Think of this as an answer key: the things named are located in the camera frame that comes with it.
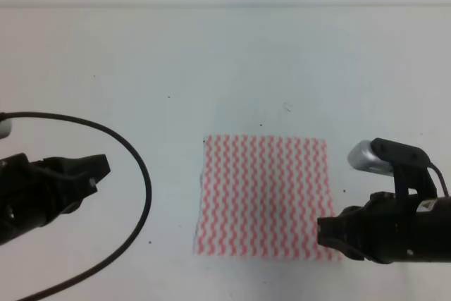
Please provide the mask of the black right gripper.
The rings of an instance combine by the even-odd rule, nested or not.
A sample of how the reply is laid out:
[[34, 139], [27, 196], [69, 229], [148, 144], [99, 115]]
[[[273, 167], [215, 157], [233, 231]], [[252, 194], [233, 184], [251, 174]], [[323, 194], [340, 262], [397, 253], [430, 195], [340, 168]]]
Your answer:
[[[393, 193], [370, 195], [366, 205], [317, 218], [318, 244], [348, 259], [377, 264], [450, 262], [450, 198], [399, 203]], [[348, 241], [362, 241], [362, 248]]]

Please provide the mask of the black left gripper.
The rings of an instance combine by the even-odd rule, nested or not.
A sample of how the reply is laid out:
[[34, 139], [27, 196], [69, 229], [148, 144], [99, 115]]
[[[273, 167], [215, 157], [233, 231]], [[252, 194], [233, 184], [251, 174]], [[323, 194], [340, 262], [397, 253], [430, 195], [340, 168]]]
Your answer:
[[1, 160], [1, 244], [77, 210], [111, 169], [105, 154], [30, 162], [23, 153]]

